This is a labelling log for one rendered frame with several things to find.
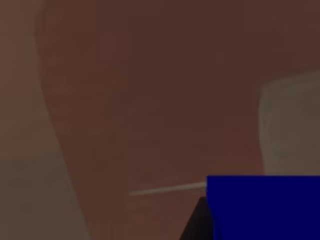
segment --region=blue rectangle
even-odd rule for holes
[[[208,176],[214,240],[320,240],[319,176]]]

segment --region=black object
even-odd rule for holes
[[[214,222],[206,197],[200,197],[180,240],[213,240]]]

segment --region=white line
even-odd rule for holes
[[[196,183],[177,185],[177,186],[168,186],[168,187],[147,189],[147,190],[141,190],[141,191],[132,191],[129,193],[129,195],[137,196],[137,195],[148,195],[148,194],[183,191],[183,190],[189,190],[189,189],[201,189],[201,188],[205,188],[206,185],[207,185],[206,182],[196,182]]]

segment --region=brown floor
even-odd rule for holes
[[[199,198],[128,191],[262,174],[260,86],[319,67],[319,16],[316,0],[48,0],[42,90],[93,240],[124,239],[126,204],[132,239],[178,239]]]

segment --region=thin light line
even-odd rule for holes
[[[201,189],[201,188],[205,188],[206,185],[207,185],[206,182],[196,182],[196,183],[190,183],[190,184],[184,184],[184,185],[160,187],[160,188],[147,189],[147,190],[141,190],[141,191],[132,191],[129,193],[129,195],[138,196],[138,195],[183,191],[183,190],[189,190],[189,189]]]

